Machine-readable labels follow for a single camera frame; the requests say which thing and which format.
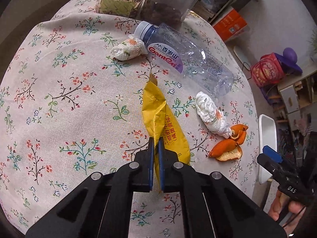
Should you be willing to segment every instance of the purple ball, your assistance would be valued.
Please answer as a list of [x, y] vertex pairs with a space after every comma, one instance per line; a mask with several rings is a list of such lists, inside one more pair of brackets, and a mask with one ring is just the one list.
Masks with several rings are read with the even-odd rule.
[[297, 54], [292, 48], [290, 47], [285, 48], [283, 51], [283, 56], [286, 59], [292, 61], [293, 63], [297, 63]]

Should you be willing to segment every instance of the metal screw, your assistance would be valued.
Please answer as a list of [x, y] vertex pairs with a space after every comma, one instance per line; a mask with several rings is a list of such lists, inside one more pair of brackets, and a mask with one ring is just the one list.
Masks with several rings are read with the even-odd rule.
[[138, 162], [131, 162], [129, 167], [132, 169], [136, 169], [140, 166], [140, 164]]
[[222, 174], [220, 172], [213, 172], [211, 176], [212, 178], [219, 180], [222, 177]]
[[184, 165], [183, 165], [182, 162], [175, 162], [175, 163], [173, 164], [173, 166], [174, 166], [175, 168], [177, 168], [177, 169], [180, 169], [180, 168], [182, 168]]
[[91, 175], [91, 179], [99, 180], [101, 178], [101, 173], [95, 172]]

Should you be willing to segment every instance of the human hand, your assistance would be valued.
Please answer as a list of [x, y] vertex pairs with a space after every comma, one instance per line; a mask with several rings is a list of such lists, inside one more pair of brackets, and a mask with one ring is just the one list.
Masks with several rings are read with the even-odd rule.
[[[271, 218], [273, 218], [274, 221], [278, 220], [280, 212], [283, 206], [285, 205], [285, 200], [283, 198], [285, 198], [285, 195], [278, 190], [276, 192], [276, 197], [271, 205], [271, 208], [268, 211], [268, 215]], [[296, 216], [296, 214], [298, 214], [302, 210], [303, 207], [304, 205], [302, 205], [301, 203], [291, 201], [288, 205], [288, 211], [293, 213], [293, 215], [289, 218], [289, 220], [292, 220]], [[304, 212], [305, 209], [292, 222], [290, 222], [287, 226], [284, 227], [284, 230], [287, 233], [287, 235], [291, 234], [294, 231]]]

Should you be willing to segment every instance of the dried food in jar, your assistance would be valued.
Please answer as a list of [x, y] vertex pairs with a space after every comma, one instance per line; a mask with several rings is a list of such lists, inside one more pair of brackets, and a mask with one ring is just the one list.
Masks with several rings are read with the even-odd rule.
[[97, 5], [99, 13], [135, 18], [141, 0], [100, 0]]
[[141, 11], [141, 18], [157, 26], [164, 22], [172, 28], [178, 29], [181, 25], [182, 15], [179, 10], [167, 4], [148, 0]]

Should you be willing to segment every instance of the orange box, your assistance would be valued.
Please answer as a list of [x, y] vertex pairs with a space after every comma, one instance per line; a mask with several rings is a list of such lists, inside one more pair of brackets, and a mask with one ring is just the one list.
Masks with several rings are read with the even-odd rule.
[[246, 21], [232, 7], [225, 10], [213, 24], [213, 28], [224, 42], [236, 35], [246, 26]]

